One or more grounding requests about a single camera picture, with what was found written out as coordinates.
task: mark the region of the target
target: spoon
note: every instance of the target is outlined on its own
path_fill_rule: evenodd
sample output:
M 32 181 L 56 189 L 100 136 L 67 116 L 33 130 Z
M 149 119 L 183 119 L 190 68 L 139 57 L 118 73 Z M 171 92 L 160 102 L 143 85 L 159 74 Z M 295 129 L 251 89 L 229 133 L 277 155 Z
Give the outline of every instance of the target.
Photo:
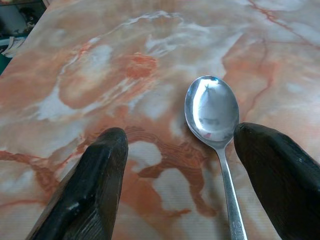
M 236 97 L 223 80 L 214 76 L 201 76 L 190 85 L 186 93 L 184 113 L 193 134 L 212 147 L 219 157 L 231 240 L 247 240 L 225 153 L 239 123 Z

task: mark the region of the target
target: orange marble tabletop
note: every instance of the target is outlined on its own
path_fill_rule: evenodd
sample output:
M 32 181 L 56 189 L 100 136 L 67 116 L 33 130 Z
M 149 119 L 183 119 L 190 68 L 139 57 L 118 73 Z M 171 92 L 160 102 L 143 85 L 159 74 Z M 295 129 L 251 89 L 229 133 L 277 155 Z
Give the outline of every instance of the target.
M 202 75 L 234 91 L 240 121 L 320 160 L 316 0 L 55 0 L 0 79 L 0 239 L 23 240 L 88 144 L 129 140 L 113 240 L 228 240 L 216 153 L 188 130 Z M 250 240 L 280 239 L 233 144 Z

